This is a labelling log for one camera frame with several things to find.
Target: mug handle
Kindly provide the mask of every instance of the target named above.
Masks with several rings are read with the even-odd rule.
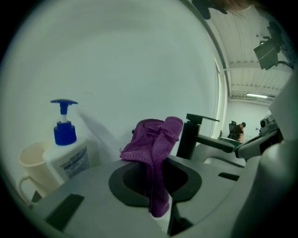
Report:
[[[30,206],[30,205],[33,205],[33,203],[30,202],[30,201],[28,201],[28,200],[26,199],[26,196],[24,195],[24,193],[23,193],[23,191],[22,191],[22,183],[23,183],[25,180],[27,180],[27,179],[30,179],[30,176],[29,176],[29,175],[25,175],[25,176],[23,176],[23,177],[19,180],[19,183],[18,183],[18,192],[19,192],[20,196],[22,197],[23,201],[24,201],[28,206]]]

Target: ceiling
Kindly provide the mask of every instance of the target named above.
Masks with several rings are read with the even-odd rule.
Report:
[[[229,82],[229,100],[268,105],[280,93],[290,77],[291,69],[278,65],[261,70],[253,51],[263,36],[270,36],[268,21],[251,7],[242,13],[228,13],[210,9],[207,20],[225,57]],[[288,61],[282,53],[278,60]],[[267,99],[247,97],[247,93],[268,96]]]

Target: ceiling light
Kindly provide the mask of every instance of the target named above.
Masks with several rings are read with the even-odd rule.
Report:
[[[263,98],[263,99],[267,98],[267,96],[257,95],[257,94],[252,94],[252,93],[248,93],[248,94],[246,94],[246,96],[251,96],[251,97],[256,97],[256,98]]]

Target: white mug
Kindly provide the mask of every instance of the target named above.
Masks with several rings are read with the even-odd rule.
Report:
[[[42,158],[44,151],[52,144],[53,141],[36,142],[20,153],[20,164],[25,171],[25,175],[18,183],[18,191],[23,200],[29,205],[32,203],[26,199],[21,189],[23,181],[29,179],[42,197],[59,187],[57,180]]]

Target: black faucet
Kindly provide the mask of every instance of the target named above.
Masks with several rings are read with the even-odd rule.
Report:
[[[232,153],[234,146],[230,143],[213,139],[207,136],[199,135],[200,127],[203,119],[219,121],[213,118],[198,116],[193,114],[187,114],[186,119],[189,120],[183,125],[182,135],[180,139],[180,144],[178,147],[177,155],[178,157],[184,159],[191,159],[196,143],[201,143],[208,145],[227,153]]]

